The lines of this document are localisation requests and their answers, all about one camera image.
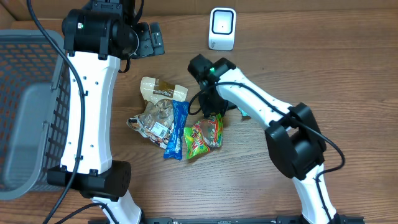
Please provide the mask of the green candy bag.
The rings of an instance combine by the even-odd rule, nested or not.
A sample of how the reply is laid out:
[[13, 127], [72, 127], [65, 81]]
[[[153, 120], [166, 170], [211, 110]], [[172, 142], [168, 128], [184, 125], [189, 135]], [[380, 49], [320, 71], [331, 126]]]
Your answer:
[[183, 129], [187, 145], [187, 159], [220, 148], [223, 141], [223, 121], [220, 114], [197, 121]]

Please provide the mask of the blue snack bar wrapper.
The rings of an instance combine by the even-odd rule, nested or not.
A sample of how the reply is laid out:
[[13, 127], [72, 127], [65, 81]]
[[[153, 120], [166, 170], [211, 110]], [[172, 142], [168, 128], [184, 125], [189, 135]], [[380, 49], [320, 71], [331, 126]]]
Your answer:
[[187, 101], [172, 101], [174, 110], [174, 130], [164, 152], [164, 159], [182, 160], [182, 135], [188, 116]]

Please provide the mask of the teal tissue pack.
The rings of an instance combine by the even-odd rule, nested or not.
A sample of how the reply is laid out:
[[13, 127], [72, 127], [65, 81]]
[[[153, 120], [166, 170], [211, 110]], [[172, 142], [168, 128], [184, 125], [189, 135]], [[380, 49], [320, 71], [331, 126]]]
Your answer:
[[247, 117], [249, 116], [245, 111], [238, 107], [238, 110], [241, 112], [242, 116]]

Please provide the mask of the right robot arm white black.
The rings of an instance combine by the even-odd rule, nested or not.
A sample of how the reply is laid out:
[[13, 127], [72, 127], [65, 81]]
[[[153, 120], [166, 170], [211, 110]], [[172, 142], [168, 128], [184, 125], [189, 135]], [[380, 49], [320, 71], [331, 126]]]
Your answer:
[[199, 54], [187, 70], [200, 86], [195, 98], [204, 117], [241, 108], [264, 129], [272, 163], [294, 182], [303, 222], [337, 223], [323, 178], [327, 172], [323, 153], [331, 141], [320, 132], [311, 109], [274, 98], [226, 58], [213, 63]]

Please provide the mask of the brown nut snack bag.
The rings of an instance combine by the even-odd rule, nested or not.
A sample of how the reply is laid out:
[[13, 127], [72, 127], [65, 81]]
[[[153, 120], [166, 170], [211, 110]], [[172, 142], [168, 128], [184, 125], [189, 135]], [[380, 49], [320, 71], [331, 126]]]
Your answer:
[[185, 101], [188, 89], [157, 78], [143, 77], [140, 91], [146, 108], [143, 113], [129, 118], [127, 125], [165, 149], [174, 131], [173, 101]]

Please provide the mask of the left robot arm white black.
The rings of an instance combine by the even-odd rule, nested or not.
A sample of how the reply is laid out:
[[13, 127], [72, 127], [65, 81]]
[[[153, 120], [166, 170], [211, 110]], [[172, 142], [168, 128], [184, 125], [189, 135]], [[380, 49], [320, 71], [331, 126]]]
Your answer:
[[75, 189], [101, 207], [108, 223], [143, 223], [129, 193], [131, 165], [115, 161], [109, 143], [114, 84], [121, 62], [162, 55], [160, 27], [141, 22], [134, 1], [91, 1], [62, 23], [70, 70], [68, 133], [47, 182]]

